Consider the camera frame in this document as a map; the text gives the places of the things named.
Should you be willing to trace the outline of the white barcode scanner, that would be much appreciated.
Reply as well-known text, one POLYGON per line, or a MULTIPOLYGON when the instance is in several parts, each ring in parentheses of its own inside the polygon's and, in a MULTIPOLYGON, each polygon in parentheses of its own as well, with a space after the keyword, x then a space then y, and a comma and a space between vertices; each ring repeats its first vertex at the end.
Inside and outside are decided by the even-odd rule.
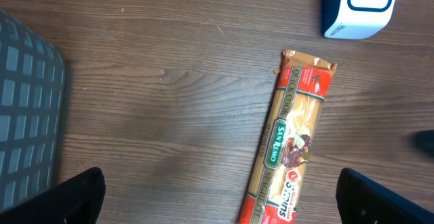
POLYGON ((321 32, 329 39, 367 39, 390 21, 395 0, 321 0, 321 32))

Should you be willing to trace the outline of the orange spaghetti packet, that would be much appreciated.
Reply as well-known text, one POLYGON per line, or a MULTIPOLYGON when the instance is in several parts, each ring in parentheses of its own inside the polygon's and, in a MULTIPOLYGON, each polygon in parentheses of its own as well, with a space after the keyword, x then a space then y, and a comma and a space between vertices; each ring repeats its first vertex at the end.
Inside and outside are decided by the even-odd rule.
POLYGON ((284 50, 240 223, 294 223, 315 127, 337 65, 284 50))

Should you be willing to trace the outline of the grey plastic mesh basket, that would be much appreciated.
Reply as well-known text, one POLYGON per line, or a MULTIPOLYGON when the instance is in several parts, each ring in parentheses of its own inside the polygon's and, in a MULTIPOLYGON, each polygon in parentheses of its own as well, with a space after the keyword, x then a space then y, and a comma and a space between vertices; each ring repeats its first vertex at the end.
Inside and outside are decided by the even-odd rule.
POLYGON ((64 79, 57 49, 1 12, 1 212, 50 188, 64 79))

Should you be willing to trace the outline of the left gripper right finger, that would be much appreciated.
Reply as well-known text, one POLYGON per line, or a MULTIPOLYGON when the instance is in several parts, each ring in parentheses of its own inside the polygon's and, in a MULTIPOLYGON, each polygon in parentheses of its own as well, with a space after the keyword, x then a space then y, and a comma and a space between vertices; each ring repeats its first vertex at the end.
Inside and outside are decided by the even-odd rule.
POLYGON ((351 168, 343 168, 336 186, 343 224, 433 224, 433 213, 351 168))

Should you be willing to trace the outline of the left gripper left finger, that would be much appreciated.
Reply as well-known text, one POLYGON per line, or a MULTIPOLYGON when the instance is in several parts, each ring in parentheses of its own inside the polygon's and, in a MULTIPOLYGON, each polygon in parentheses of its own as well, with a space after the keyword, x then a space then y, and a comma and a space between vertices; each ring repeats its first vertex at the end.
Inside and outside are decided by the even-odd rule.
POLYGON ((102 170, 89 168, 1 213, 1 224, 95 224, 105 193, 102 170))

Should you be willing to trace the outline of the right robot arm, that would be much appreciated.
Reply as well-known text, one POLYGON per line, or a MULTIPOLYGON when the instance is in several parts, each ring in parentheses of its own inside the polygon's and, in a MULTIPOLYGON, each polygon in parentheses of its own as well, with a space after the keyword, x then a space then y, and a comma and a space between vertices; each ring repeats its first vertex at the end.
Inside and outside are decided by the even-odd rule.
POLYGON ((434 156, 434 130, 414 132, 410 136, 412 146, 429 157, 434 156))

